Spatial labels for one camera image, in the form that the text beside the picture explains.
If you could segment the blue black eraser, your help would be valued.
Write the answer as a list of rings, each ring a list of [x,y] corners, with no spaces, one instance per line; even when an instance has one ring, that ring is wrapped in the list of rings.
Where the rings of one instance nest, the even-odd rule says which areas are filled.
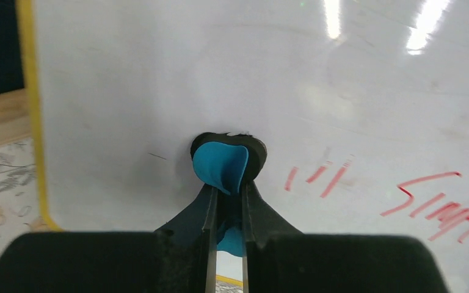
[[[197,177],[220,192],[217,249],[243,257],[241,187],[260,174],[265,144],[248,134],[204,132],[192,141],[190,154]]]

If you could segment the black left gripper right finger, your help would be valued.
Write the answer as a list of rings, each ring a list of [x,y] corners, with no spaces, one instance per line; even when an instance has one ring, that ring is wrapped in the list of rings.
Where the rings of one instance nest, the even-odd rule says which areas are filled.
[[[409,236],[305,234],[241,189],[245,292],[446,292],[430,251]]]

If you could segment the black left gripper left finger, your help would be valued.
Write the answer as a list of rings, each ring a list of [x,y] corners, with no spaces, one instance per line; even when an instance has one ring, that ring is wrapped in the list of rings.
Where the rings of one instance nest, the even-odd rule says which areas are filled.
[[[216,188],[155,231],[27,233],[0,256],[0,292],[214,292]]]

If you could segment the yellow framed whiteboard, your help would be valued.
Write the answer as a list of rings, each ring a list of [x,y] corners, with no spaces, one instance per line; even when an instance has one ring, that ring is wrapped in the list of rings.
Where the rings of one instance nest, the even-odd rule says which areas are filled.
[[[469,292],[469,1],[18,1],[54,230],[153,230],[203,132],[267,147],[307,233],[422,241]]]

